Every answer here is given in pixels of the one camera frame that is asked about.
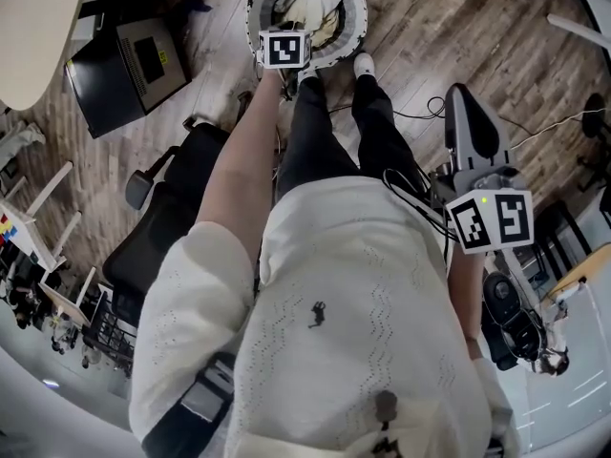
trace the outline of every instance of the table leg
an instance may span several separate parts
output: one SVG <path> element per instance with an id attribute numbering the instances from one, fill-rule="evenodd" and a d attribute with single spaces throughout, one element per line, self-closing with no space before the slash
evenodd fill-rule
<path id="1" fill-rule="evenodd" d="M 28 183 L 28 179 L 26 177 L 21 177 L 17 180 L 15 185 L 11 188 L 11 190 L 5 195 L 4 200 L 7 202 L 11 201 L 11 199 L 23 188 L 23 186 Z"/>
<path id="2" fill-rule="evenodd" d="M 55 188 L 57 188 L 57 185 L 59 185 L 61 180 L 64 179 L 64 177 L 72 170 L 72 168 L 73 163 L 71 161 L 68 161 L 63 166 L 63 168 L 59 170 L 53 178 L 51 178 L 51 181 L 47 183 L 47 186 L 45 188 L 42 189 L 42 192 L 38 194 L 38 197 L 36 197 L 34 202 L 32 202 L 32 205 L 26 212 L 26 215 L 30 216 L 31 218 L 36 215 L 36 212 L 41 207 L 41 205 L 45 202 L 47 198 L 49 198 L 49 195 L 53 192 L 53 190 L 55 190 Z"/>
<path id="3" fill-rule="evenodd" d="M 89 285 L 92 283 L 92 280 L 94 279 L 94 275 L 95 275 L 95 267 L 89 270 L 89 275 L 87 275 L 87 280 L 85 280 L 85 283 L 83 283 L 83 287 L 80 289 L 80 292 L 78 294 L 78 299 L 76 299 L 77 307 L 80 307 L 80 304 L 83 303 L 83 299 L 85 298 L 85 294 L 87 293 L 87 289 L 89 288 Z"/>
<path id="4" fill-rule="evenodd" d="M 68 222 L 66 229 L 64 229 L 64 232 L 61 233 L 61 236 L 59 237 L 59 241 L 57 242 L 57 244 L 55 245 L 53 249 L 52 255 L 54 259 L 57 260 L 57 257 L 61 254 L 61 250 L 64 249 L 64 244 L 66 244 L 68 237 L 73 232 L 76 225 L 80 222 L 81 217 L 82 217 L 82 214 L 80 212 L 75 212 L 73 215 L 73 218 L 70 219 L 70 222 Z"/>
<path id="5" fill-rule="evenodd" d="M 576 22 L 573 22 L 571 20 L 558 17 L 557 15 L 553 15 L 552 13 L 547 16 L 547 20 L 553 26 L 560 27 L 565 31 L 572 32 L 580 37 L 583 37 L 584 39 L 587 39 L 590 42 L 593 42 L 594 44 L 598 44 L 599 46 L 602 46 L 607 50 L 611 51 L 611 39 L 605 37 L 600 32 L 593 31 L 588 27 L 582 26 L 581 24 L 577 24 Z"/>

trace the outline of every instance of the chair armrest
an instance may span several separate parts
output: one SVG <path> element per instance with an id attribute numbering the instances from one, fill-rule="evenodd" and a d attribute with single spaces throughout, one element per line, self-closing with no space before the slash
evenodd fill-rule
<path id="1" fill-rule="evenodd" d="M 172 146 L 168 149 L 165 154 L 160 157 L 155 164 L 149 168 L 146 172 L 136 170 L 130 177 L 127 185 L 125 186 L 125 199 L 136 210 L 140 210 L 144 201 L 149 195 L 151 188 L 155 185 L 155 177 L 161 171 L 161 168 L 165 166 L 168 159 L 174 156 L 178 151 L 179 146 Z"/>

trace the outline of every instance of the robotic arm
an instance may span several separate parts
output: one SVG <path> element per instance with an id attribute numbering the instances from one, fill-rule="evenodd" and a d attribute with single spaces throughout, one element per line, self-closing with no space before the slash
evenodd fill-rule
<path id="1" fill-rule="evenodd" d="M 516 169 L 496 113 L 465 85 L 446 95 L 450 163 L 432 175 L 433 198 L 446 205 L 467 254 L 532 244 L 531 193 Z"/>

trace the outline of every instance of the leg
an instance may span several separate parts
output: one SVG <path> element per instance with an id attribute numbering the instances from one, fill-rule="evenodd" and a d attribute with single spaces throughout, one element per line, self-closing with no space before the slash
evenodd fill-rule
<path id="1" fill-rule="evenodd" d="M 80 222 L 81 216 L 82 214 L 79 211 L 76 211 L 73 215 L 73 218 L 70 219 L 70 222 L 68 222 L 68 225 L 66 226 L 66 229 L 64 229 L 64 232 L 61 233 L 61 236 L 59 237 L 59 240 L 57 241 L 57 244 L 55 245 L 52 252 L 52 256 L 54 259 L 57 260 L 59 258 L 59 255 L 61 255 L 61 251 L 62 249 L 64 249 L 64 244 L 66 244 L 66 241 L 70 237 L 70 234 L 73 232 L 76 225 Z"/>
<path id="2" fill-rule="evenodd" d="M 75 304 L 77 307 L 80 307 L 80 304 L 83 303 L 83 299 L 85 298 L 85 294 L 87 294 L 87 289 L 89 288 L 89 285 L 91 285 L 92 280 L 94 279 L 94 275 L 95 275 L 95 267 L 89 270 L 89 275 L 87 275 L 87 279 L 83 283 L 83 286 L 80 289 L 80 292 L 78 293 L 78 298 L 76 299 L 76 304 Z"/>
<path id="3" fill-rule="evenodd" d="M 396 170 L 408 179 L 411 188 L 397 174 L 390 176 L 393 184 L 416 197 L 425 196 L 410 146 L 394 127 L 392 102 L 370 74 L 363 74 L 356 81 L 352 115 L 361 132 L 359 159 L 363 173 L 382 178 L 386 169 Z"/>
<path id="4" fill-rule="evenodd" d="M 569 212 L 569 209 L 566 206 L 566 203 L 564 202 L 561 203 L 558 206 L 558 208 L 562 216 L 565 218 L 566 222 L 569 224 L 569 227 L 573 230 L 573 233 L 575 234 L 575 237 L 579 241 L 579 244 L 581 245 L 581 249 L 585 253 L 585 256 L 591 255 L 592 248 L 590 247 L 590 244 L 588 243 L 587 239 L 583 235 L 583 232 L 581 231 L 577 222 L 575 221 L 575 218 Z"/>
<path id="5" fill-rule="evenodd" d="M 556 27 L 560 27 L 565 31 L 572 32 L 588 41 L 593 42 L 594 44 L 598 44 L 599 46 L 606 48 L 607 50 L 611 50 L 611 39 L 602 35 L 600 32 L 593 31 L 590 28 L 582 26 L 581 24 L 577 24 L 568 19 L 558 17 L 557 15 L 553 15 L 550 13 L 547 16 L 547 20 L 550 24 Z"/>
<path id="6" fill-rule="evenodd" d="M 7 202 L 11 201 L 11 199 L 17 194 L 17 192 L 19 192 L 19 190 L 21 190 L 21 188 L 26 183 L 28 183 L 28 179 L 26 177 L 19 178 L 17 182 L 15 183 L 15 185 L 11 188 L 11 190 L 4 197 L 4 200 Z"/>
<path id="7" fill-rule="evenodd" d="M 549 263 L 550 268 L 552 268 L 552 272 L 554 273 L 554 278 L 556 278 L 556 281 L 560 281 L 562 279 L 562 272 L 560 271 L 560 267 L 556 263 L 556 259 L 554 258 L 554 255 L 552 254 L 552 250 L 550 249 L 547 243 L 548 242 L 547 236 L 537 237 L 536 241 L 537 241 L 538 246 L 541 248 L 541 251 L 543 251 L 543 254 L 545 255 L 545 258 L 547 259 L 547 262 Z"/>
<path id="8" fill-rule="evenodd" d="M 323 82 L 305 79 L 300 88 L 288 146 L 278 174 L 277 197 L 293 188 L 334 177 L 361 175 L 333 135 Z"/>
<path id="9" fill-rule="evenodd" d="M 552 243 L 554 244 L 554 246 L 556 246 L 556 251 L 558 251 L 558 255 L 560 256 L 560 259 L 562 260 L 562 263 L 564 264 L 564 268 L 566 269 L 568 273 L 569 271 L 573 269 L 573 263 L 569 260 L 569 257 L 566 254 L 566 251 L 564 251 L 564 246 L 562 246 L 562 243 L 560 242 L 560 239 L 558 239 L 558 235 L 556 234 L 556 232 L 554 231 L 550 232 L 548 233 L 548 236 L 550 240 L 552 241 Z"/>
<path id="10" fill-rule="evenodd" d="M 49 198 L 49 195 L 53 192 L 53 190 L 55 190 L 55 188 L 57 188 L 57 185 L 59 185 L 61 180 L 64 179 L 64 177 L 72 170 L 72 168 L 73 168 L 73 163 L 71 161 L 68 161 L 62 167 L 62 169 L 59 170 L 53 178 L 51 178 L 51 181 L 47 183 L 47 186 L 43 188 L 42 192 L 38 194 L 38 197 L 34 199 L 34 202 L 32 202 L 32 205 L 26 211 L 27 216 L 30 216 L 31 218 L 33 218 L 36 215 L 36 212 L 38 212 L 38 209 L 43 204 L 43 202 L 47 198 Z"/>

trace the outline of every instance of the white sneaker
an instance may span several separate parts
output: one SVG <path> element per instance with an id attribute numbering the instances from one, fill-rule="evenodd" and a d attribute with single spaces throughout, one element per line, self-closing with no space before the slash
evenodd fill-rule
<path id="1" fill-rule="evenodd" d="M 297 73 L 297 86 L 299 87 L 302 84 L 302 81 L 308 78 L 319 78 L 316 70 L 307 69 Z"/>
<path id="2" fill-rule="evenodd" d="M 366 52 L 361 52 L 354 58 L 354 74 L 356 79 L 359 79 L 363 74 L 370 74 L 375 78 L 373 58 Z"/>

